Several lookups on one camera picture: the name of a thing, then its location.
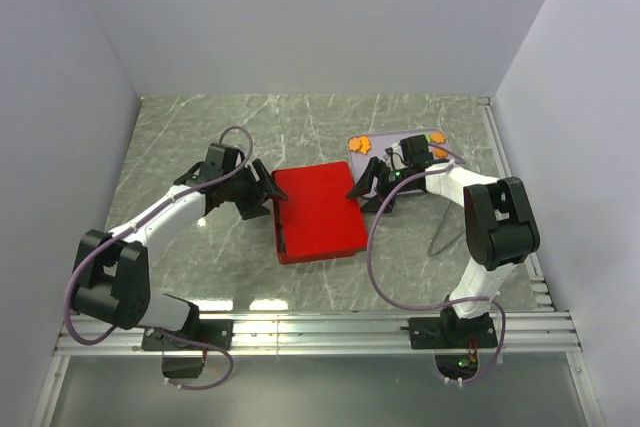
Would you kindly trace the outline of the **red cookie tin box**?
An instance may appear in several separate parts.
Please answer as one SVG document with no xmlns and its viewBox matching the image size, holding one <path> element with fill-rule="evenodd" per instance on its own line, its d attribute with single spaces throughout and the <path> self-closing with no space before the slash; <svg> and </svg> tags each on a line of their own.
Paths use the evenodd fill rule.
<svg viewBox="0 0 640 427">
<path fill-rule="evenodd" d="M 288 200 L 274 204 L 276 254 L 282 265 L 352 257 L 367 231 L 356 200 Z"/>
</svg>

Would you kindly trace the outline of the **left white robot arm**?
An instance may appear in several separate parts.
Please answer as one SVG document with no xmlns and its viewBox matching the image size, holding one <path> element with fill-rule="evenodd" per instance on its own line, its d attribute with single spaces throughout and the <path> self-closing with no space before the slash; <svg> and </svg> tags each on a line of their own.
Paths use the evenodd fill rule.
<svg viewBox="0 0 640 427">
<path fill-rule="evenodd" d="M 201 336 L 198 307 L 151 288 L 153 262 L 182 230 L 224 203 L 241 218 L 265 216 L 265 202 L 287 200 L 261 160 L 240 149 L 213 143 L 204 160 L 178 177 L 169 190 L 132 220 L 108 231 L 90 230 L 80 240 L 74 270 L 65 291 L 64 323 L 72 313 L 109 324 L 111 329 L 146 327 L 165 331 L 177 348 L 193 347 Z"/>
</svg>

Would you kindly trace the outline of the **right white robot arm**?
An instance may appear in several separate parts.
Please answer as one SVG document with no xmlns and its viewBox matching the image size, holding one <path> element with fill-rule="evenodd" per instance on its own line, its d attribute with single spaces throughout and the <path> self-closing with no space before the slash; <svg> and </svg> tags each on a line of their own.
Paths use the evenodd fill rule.
<svg viewBox="0 0 640 427">
<path fill-rule="evenodd" d="M 448 345 L 469 344 L 488 329 L 490 303 L 514 268 L 540 246 L 540 234 L 524 182 L 470 171 L 441 134 L 405 137 L 385 158 L 372 157 L 348 199 L 363 197 L 361 210 L 381 216 L 395 197 L 421 191 L 447 199 L 464 211 L 470 259 L 452 293 L 439 307 L 439 337 Z"/>
</svg>

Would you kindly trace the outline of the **red tin lid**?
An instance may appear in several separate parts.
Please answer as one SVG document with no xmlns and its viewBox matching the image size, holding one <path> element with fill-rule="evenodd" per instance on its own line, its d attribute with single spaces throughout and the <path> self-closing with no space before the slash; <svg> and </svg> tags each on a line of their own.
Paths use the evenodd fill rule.
<svg viewBox="0 0 640 427">
<path fill-rule="evenodd" d="M 352 257 L 366 249 L 367 230 L 347 162 L 276 170 L 287 194 L 273 203 L 276 254 L 282 265 Z"/>
</svg>

